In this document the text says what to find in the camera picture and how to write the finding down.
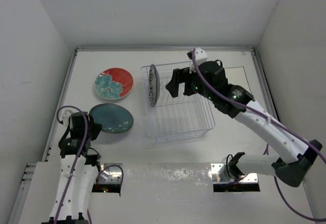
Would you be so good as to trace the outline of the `blue floral white plate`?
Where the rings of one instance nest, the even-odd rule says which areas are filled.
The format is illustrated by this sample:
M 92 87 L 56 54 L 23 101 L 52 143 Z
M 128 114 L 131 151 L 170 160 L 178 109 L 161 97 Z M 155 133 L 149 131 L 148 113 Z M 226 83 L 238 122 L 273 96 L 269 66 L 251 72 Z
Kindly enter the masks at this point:
M 160 77 L 154 64 L 150 65 L 148 74 L 148 97 L 151 107 L 155 107 L 160 95 Z

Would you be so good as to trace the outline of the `dark teal glazed plate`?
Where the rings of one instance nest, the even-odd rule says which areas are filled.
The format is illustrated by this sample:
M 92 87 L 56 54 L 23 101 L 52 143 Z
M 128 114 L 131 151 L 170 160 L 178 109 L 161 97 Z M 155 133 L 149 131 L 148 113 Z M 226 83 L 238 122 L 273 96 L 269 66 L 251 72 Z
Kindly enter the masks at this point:
M 134 124 L 132 114 L 116 104 L 103 103 L 94 106 L 89 115 L 93 117 L 94 122 L 102 125 L 105 133 L 119 134 L 130 130 Z

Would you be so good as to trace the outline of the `square beige plate black rim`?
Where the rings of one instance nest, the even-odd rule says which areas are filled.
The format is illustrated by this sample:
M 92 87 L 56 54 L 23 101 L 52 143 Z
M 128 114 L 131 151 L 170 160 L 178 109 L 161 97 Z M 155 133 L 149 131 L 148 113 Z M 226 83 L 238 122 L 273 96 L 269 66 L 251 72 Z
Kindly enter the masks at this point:
M 250 93 L 252 92 L 243 66 L 225 68 L 225 74 L 229 83 L 239 85 Z

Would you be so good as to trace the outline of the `large red teal flower plate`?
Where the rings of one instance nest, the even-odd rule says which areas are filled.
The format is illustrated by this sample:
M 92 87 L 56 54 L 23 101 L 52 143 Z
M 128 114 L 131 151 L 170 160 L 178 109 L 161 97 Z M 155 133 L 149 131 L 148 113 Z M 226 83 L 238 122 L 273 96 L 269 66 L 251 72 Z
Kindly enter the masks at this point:
M 110 68 L 95 79 L 95 93 L 105 100 L 118 100 L 127 96 L 133 87 L 133 76 L 125 69 Z

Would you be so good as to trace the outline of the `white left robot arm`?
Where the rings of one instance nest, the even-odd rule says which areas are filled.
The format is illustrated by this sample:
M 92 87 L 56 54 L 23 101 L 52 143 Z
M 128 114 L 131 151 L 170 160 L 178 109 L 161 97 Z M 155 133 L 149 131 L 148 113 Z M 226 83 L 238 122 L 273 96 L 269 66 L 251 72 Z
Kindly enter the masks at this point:
M 66 131 L 60 139 L 60 178 L 48 223 L 90 223 L 90 194 L 99 173 L 97 155 L 89 155 L 91 142 L 102 126 L 87 112 L 66 110 L 61 124 Z

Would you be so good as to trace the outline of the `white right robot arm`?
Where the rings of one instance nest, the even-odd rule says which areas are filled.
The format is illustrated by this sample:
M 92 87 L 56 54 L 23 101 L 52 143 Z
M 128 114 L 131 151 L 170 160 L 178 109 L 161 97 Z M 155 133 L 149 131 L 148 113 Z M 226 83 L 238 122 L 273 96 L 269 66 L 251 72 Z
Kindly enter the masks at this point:
M 291 135 L 281 123 L 264 111 L 253 95 L 241 86 L 228 82 L 221 62 L 208 61 L 199 65 L 200 74 L 189 68 L 174 69 L 166 89 L 175 98 L 179 85 L 184 83 L 184 95 L 199 94 L 210 100 L 214 107 L 256 133 L 275 151 L 275 155 L 236 153 L 226 163 L 227 178 L 258 173 L 279 178 L 291 187 L 298 187 L 314 163 L 322 144 L 317 140 L 305 144 Z

